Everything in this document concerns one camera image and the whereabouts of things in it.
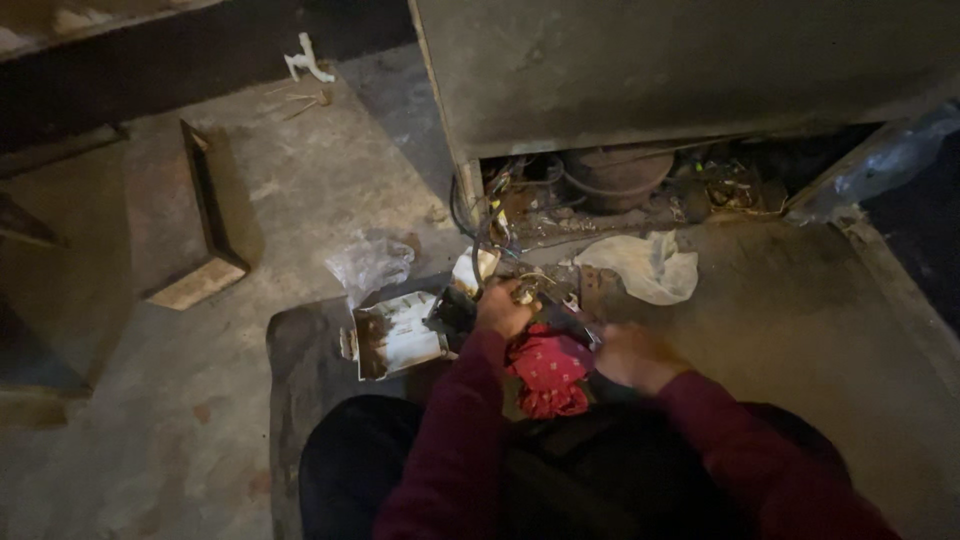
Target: hand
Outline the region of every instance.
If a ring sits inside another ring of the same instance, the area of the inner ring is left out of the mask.
[[[483,291],[477,303],[477,321],[475,330],[493,330],[510,339],[520,334],[530,322],[530,318],[540,310],[540,302],[526,306],[514,304],[510,293],[520,285],[517,280],[491,283]]]
[[[604,328],[596,368],[607,379],[650,396],[680,373],[693,369],[666,341],[634,323]]]

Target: maroon sweater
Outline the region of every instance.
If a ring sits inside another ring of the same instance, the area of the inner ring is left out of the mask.
[[[474,332],[437,382],[403,480],[377,515],[374,538],[494,538],[505,351],[499,334]],[[761,538],[899,538],[848,485],[716,382],[687,372],[658,398],[713,480],[755,520]]]

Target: black pants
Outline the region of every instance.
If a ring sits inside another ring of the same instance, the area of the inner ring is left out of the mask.
[[[798,416],[751,412],[849,481],[839,453]],[[303,536],[370,538],[399,483],[422,409],[382,396],[350,398],[311,433],[300,459]],[[742,538],[749,528],[700,457],[644,404],[511,427],[501,485],[503,538]]]

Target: red patterned fabric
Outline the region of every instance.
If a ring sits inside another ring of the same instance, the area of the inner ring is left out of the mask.
[[[593,369],[593,353],[587,347],[536,324],[507,358],[507,373],[523,380],[516,404],[527,416],[545,419],[587,412],[587,395],[576,384]]]

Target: dirty floor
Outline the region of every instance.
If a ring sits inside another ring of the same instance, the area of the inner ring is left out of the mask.
[[[254,267],[186,312],[129,294],[118,171],[160,119],[8,185],[72,249],[5,242],[0,288],[96,390],[65,428],[0,433],[0,538],[272,536],[271,316],[342,294],[323,261],[357,232],[419,244],[417,276],[467,245],[437,217],[451,165],[419,49],[336,68],[333,105],[290,120],[287,91],[265,95],[286,82],[177,112],[213,138],[228,230]],[[960,538],[960,405],[945,375],[956,358],[931,357],[940,349],[910,330],[891,284],[826,226],[704,226],[683,240],[701,253],[693,298],[620,316],[671,335],[741,399],[820,428],[907,537]]]

